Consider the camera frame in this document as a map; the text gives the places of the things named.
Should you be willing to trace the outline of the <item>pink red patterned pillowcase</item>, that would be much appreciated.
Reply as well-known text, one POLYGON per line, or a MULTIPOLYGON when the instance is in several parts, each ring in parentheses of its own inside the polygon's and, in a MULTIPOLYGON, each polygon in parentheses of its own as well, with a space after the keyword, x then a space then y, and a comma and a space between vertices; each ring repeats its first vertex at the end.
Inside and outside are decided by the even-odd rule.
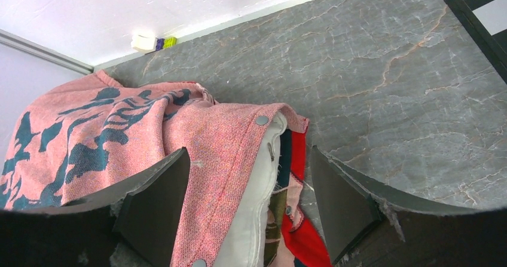
POLYGON ((268 206, 263 266, 329 266, 299 206, 308 120, 284 103, 219 103, 196 82, 127 88, 100 71, 37 98, 17 120, 1 173, 1 208, 61 206, 146 170, 179 148, 190 178, 172 266, 213 266, 267 124, 286 118, 268 206))

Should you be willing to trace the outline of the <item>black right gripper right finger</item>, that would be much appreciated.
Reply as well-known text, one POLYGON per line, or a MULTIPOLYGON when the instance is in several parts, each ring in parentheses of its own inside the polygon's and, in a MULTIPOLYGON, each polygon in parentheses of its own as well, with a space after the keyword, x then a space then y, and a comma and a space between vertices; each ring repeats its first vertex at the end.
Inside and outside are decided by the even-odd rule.
POLYGON ((420 198, 316 146, 310 169, 333 265, 506 265, 506 208, 480 210, 420 198))

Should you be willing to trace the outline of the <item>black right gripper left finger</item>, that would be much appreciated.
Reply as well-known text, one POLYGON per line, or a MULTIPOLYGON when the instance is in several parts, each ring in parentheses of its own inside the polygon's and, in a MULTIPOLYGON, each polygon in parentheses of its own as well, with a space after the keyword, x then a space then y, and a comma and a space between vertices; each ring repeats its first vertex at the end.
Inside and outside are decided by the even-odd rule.
POLYGON ((190 174, 185 148, 61 207, 1 211, 2 266, 169 266, 190 174))

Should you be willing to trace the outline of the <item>white pillow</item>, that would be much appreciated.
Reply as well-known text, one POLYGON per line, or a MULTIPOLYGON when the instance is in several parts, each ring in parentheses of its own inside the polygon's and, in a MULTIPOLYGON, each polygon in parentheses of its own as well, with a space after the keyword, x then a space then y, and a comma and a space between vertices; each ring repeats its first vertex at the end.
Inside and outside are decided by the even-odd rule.
POLYGON ((248 184, 213 266, 263 266, 268 206, 275 189, 285 116, 276 113, 261 140, 248 184))

